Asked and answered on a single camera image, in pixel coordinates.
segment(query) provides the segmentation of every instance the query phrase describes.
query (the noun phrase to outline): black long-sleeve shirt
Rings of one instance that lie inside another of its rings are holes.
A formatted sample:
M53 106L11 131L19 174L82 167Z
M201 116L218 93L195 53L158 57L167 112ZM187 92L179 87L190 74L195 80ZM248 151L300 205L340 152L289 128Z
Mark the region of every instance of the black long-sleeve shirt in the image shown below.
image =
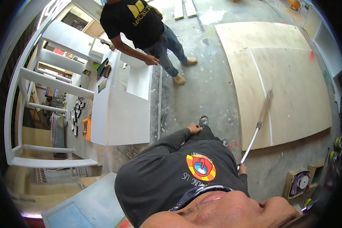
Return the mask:
M215 183L244 192L247 175L238 176L231 151L215 140L196 140L185 128L165 136L124 164L115 179L115 193L134 227L149 216L168 211L191 188Z

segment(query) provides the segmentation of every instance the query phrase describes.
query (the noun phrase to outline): cardboard box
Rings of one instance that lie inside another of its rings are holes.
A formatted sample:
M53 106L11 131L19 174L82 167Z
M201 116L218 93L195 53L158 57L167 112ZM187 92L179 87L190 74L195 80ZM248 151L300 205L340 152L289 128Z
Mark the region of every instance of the cardboard box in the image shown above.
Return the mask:
M316 165L308 166L310 178L308 182L308 187L306 189L307 192L313 191L318 186L318 183L322 178L323 168L324 168L323 159L319 159L318 164Z
M286 175L286 180L285 180L285 188L284 188L285 190L284 190L284 193L283 193L283 197L284 197L284 198L286 198L286 199L292 199L292 198L295 198L295 197L297 197L297 196L300 196L301 194L304 193L304 191L305 191L306 188L303 189L301 192L299 192L299 193L293 195L293 196L290 195L291 187L292 187L292 185L293 185L293 183L294 183L295 177L296 177L297 175L299 175L301 172L306 172L307 175L308 175L309 178L310 178L309 170L307 170L307 169L305 169L305 168L301 168L301 169L299 169L299 170L297 170L297 171L296 171L296 170L290 171L290 172L287 173L287 175Z

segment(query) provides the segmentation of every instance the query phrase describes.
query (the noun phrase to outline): orange and yellow graphic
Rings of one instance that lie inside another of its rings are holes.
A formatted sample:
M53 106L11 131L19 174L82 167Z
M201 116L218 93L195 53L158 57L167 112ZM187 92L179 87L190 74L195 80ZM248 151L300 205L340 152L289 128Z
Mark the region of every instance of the orange and yellow graphic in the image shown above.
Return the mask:
M214 164L204 155L187 155L187 166L194 177L203 181L211 181L215 177Z

